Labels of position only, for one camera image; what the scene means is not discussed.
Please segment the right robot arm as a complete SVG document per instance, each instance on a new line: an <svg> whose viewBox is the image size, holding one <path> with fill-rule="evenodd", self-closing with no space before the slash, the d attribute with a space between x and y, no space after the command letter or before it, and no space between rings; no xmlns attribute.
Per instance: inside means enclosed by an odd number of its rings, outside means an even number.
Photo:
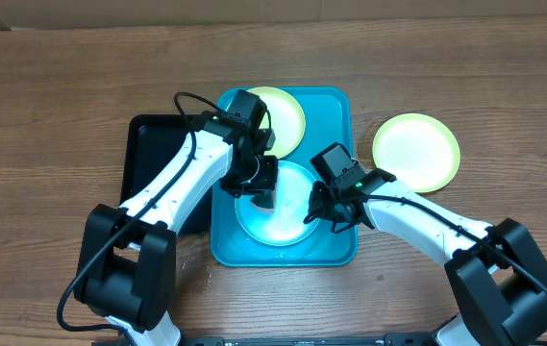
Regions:
<svg viewBox="0 0 547 346"><path fill-rule="evenodd" d="M306 223L341 233L363 224L395 235L441 265L459 312L431 345L542 345L547 332L547 260L519 222L497 225L451 212L381 169L320 167Z"/></svg>

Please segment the light blue plate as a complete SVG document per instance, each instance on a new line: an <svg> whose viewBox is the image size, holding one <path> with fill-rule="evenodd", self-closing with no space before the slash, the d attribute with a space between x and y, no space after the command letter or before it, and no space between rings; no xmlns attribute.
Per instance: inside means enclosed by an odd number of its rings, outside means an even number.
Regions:
<svg viewBox="0 0 547 346"><path fill-rule="evenodd" d="M287 246L305 239L315 229L303 223L315 178L303 166L280 161L273 211L258 209L251 196L235 201L236 216L243 230L256 241L270 246Z"/></svg>

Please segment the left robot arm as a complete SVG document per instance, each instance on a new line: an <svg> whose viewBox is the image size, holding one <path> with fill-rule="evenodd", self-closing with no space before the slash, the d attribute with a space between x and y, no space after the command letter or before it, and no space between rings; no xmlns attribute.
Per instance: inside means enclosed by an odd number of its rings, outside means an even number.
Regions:
<svg viewBox="0 0 547 346"><path fill-rule="evenodd" d="M278 160L269 111L205 111L188 122L186 140L168 165L117 209L87 217L78 269L62 295L106 318L127 345L177 345L167 305L173 295L177 235L215 184L254 207L275 208Z"/></svg>

